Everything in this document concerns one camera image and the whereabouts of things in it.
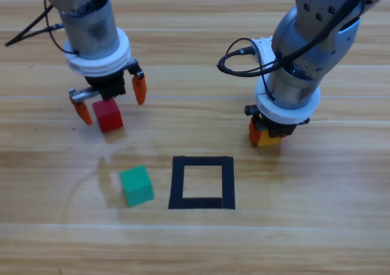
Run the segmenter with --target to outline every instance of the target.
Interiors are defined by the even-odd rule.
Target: wooden table
[[[215,63],[236,38],[272,35],[294,0],[113,5],[149,86],[141,107],[130,85],[118,98],[124,130],[78,119],[67,91],[87,83],[47,35],[0,48],[0,274],[390,274],[390,0],[364,16],[311,123],[264,149],[243,113],[256,79]],[[42,7],[0,0],[0,41]],[[236,210],[168,210],[174,155],[234,156]],[[140,164],[155,199],[128,208],[119,172]],[[221,170],[188,168],[185,187],[219,196]]]

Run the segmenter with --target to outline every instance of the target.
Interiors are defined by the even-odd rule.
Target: black square outline
[[[184,169],[186,166],[221,166],[221,198],[183,198]],[[169,209],[236,209],[233,157],[174,156]]]

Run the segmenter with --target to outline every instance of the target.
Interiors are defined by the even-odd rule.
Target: black cable
[[[237,49],[236,51],[233,51],[231,53],[229,53],[229,51],[231,50],[231,48],[239,41],[243,41],[243,40],[246,40],[246,41],[249,41],[252,46],[249,46],[247,48],[241,48],[241,49]],[[235,55],[248,55],[248,54],[252,54],[252,55],[257,55],[257,59],[258,59],[258,62],[259,62],[259,67],[255,68],[255,69],[251,69],[251,70],[246,70],[246,71],[240,71],[241,73],[250,73],[250,72],[253,72],[253,71],[257,71],[257,70],[260,70],[260,71],[263,71],[263,68],[266,67],[266,66],[269,66],[273,63],[275,63],[276,61],[273,61],[271,63],[268,63],[267,65],[263,65],[262,62],[261,62],[261,54],[260,54],[260,50],[258,48],[258,46],[256,45],[256,43],[252,40],[252,39],[249,39],[249,38],[246,38],[246,37],[243,37],[243,38],[239,38],[237,39],[236,41],[234,41],[230,46],[229,48],[226,50],[226,54],[225,54],[225,57],[224,57],[224,63],[227,59],[235,56]],[[267,83],[266,83],[266,79],[264,78],[264,75],[265,74],[262,74],[261,75],[261,78],[263,79],[263,83],[264,83],[264,87],[266,89],[266,93],[267,95],[271,98],[272,101],[275,100],[275,98],[271,95],[271,92],[269,92],[268,90],[268,87],[267,87]]]
[[[46,0],[43,0],[43,5],[44,5],[44,10],[46,11],[46,10],[48,9],[48,5],[47,5]],[[57,43],[57,41],[55,40],[55,38],[54,38],[54,36],[53,36],[52,31],[50,30],[48,12],[46,12],[45,18],[46,18],[46,25],[47,25],[47,28],[48,28],[48,32],[49,32],[49,34],[50,34],[50,37],[51,37],[52,41],[53,41],[54,44],[56,45],[56,47],[58,47],[59,50],[61,50],[61,51],[64,52],[65,54],[79,54],[78,52],[66,51],[66,50],[64,50],[64,49]]]
[[[44,29],[41,29],[41,30],[38,30],[38,31],[35,31],[35,32],[31,32],[30,34],[27,34],[25,36],[22,36],[20,37],[19,39],[15,40],[14,42],[12,42],[11,45],[14,45],[15,43],[19,43],[23,40],[26,40],[28,38],[31,38],[31,37],[34,37],[34,36],[37,36],[39,34],[42,34],[42,33],[45,33],[45,32],[49,32],[49,29],[51,31],[56,31],[56,30],[59,30],[59,29],[62,29],[63,28],[63,24],[55,24],[55,25],[52,25],[50,26],[50,28],[44,28]]]
[[[265,74],[269,74],[273,71],[276,71],[280,69],[284,65],[289,65],[295,59],[299,58],[300,56],[304,55],[306,52],[308,52],[311,48],[316,46],[318,43],[324,41],[328,36],[329,33],[339,24],[343,21],[343,19],[352,11],[358,4],[361,2],[361,0],[347,0],[340,10],[334,15],[334,17],[330,20],[330,22],[315,36],[306,46],[298,49],[297,51],[284,56],[280,61],[274,61],[271,63],[268,63],[266,65],[260,66],[258,70],[260,72],[255,71],[233,71],[225,66],[225,61],[229,57],[225,55],[217,64],[218,69],[226,74],[232,75],[232,76],[238,76],[238,77],[258,77],[258,76],[264,76]],[[264,67],[274,64],[272,67],[267,68],[263,70]]]
[[[11,46],[19,41],[21,41],[20,39],[23,37],[23,35],[25,35],[28,31],[30,31],[35,25],[37,25],[45,16],[48,15],[48,13],[53,9],[53,6],[50,5],[48,8],[46,8],[44,10],[44,12],[38,16],[37,19],[35,19],[30,25],[28,25],[23,31],[21,31],[17,36],[15,36],[13,39],[11,39],[10,41],[8,41],[5,46],[8,47],[8,46]]]

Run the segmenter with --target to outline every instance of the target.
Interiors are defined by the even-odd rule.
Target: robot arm
[[[296,0],[296,6],[288,12],[275,30],[272,50],[276,58],[280,59],[307,45],[346,1]],[[280,71],[269,75],[269,88],[277,106],[292,110],[301,109],[309,103],[323,77],[344,58],[353,45],[360,16],[378,1],[361,0],[324,41],[284,66],[285,76],[282,76],[284,73]]]
[[[78,114],[90,124],[84,100],[101,95],[103,100],[126,93],[124,71],[133,75],[133,88],[141,105],[146,96],[144,73],[131,58],[129,39],[116,27],[110,0],[48,0],[60,13],[67,39],[64,50],[69,67],[83,75],[90,87],[70,89]]]
[[[281,20],[273,37],[252,40],[256,50],[248,53],[255,54],[260,65],[276,59],[273,66],[267,66],[268,73],[234,72],[223,65],[229,54],[221,59],[218,68],[222,72],[241,77],[261,76],[255,90],[256,105],[246,107],[246,115],[253,116],[251,136],[259,136],[255,131],[268,131],[271,138],[285,137],[297,125],[309,122],[321,98],[321,80],[353,45],[360,16],[379,1],[296,0],[296,6]],[[330,30],[316,41],[329,26]],[[305,51],[291,57],[301,50]],[[245,54],[244,49],[235,53]],[[252,143],[257,145],[258,140],[253,139]]]

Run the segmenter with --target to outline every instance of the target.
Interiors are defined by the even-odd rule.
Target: metal cylinder
[[[301,109],[309,103],[320,82],[321,79],[299,79],[280,68],[268,77],[268,90],[275,99],[269,95],[268,98],[283,109]]]
[[[85,16],[64,12],[60,12],[60,16],[73,50],[78,51],[82,59],[103,59],[118,49],[118,31],[110,1]]]

